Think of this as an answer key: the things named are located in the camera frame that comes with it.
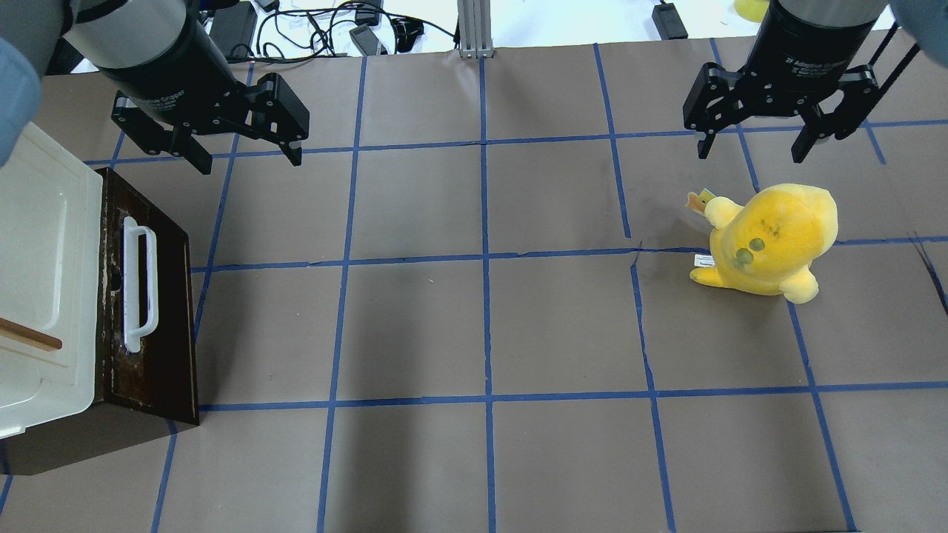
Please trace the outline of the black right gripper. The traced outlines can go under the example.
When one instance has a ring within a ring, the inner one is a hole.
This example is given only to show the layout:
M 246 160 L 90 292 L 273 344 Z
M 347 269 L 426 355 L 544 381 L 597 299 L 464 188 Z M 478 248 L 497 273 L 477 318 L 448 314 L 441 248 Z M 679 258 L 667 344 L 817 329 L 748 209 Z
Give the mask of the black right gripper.
M 741 74 L 705 63 L 683 104 L 683 125 L 696 135 L 704 161 L 715 136 L 739 118 L 800 115 L 792 161 L 805 161 L 820 141 L 855 132 L 880 101 L 872 65 L 851 67 L 871 30 L 870 4 L 769 4 Z M 837 91 L 832 112 L 820 102 Z

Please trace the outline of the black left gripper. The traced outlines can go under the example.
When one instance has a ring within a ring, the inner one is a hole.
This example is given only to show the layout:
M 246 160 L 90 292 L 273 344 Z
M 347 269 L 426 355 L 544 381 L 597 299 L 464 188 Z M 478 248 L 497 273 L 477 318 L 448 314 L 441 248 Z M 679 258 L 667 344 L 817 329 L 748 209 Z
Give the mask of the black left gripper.
M 237 133 L 277 145 L 294 167 L 302 165 L 310 112 L 298 95 L 275 72 L 251 87 L 238 81 L 194 19 L 152 60 L 101 71 L 119 88 L 112 121 L 146 154 L 166 152 L 209 175 L 213 158 L 193 134 Z

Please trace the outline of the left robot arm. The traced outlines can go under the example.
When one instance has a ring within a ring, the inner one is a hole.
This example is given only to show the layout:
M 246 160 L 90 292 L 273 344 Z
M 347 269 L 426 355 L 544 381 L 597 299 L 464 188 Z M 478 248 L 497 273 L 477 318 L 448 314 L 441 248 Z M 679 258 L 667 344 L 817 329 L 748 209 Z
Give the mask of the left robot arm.
M 183 1 L 81 1 L 65 40 L 118 87 L 112 121 L 146 154 L 211 172 L 200 135 L 237 134 L 302 163 L 310 112 L 274 72 L 238 81 Z

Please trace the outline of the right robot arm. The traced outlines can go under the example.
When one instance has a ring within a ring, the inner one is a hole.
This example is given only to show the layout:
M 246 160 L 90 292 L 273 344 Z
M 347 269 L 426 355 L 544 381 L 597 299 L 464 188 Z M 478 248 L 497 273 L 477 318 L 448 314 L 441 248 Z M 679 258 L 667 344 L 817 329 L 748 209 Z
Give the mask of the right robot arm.
M 853 64 L 884 1 L 772 1 L 740 70 L 702 65 L 683 122 L 707 158 L 715 136 L 751 117 L 802 119 L 792 160 L 852 135 L 881 97 L 870 64 Z

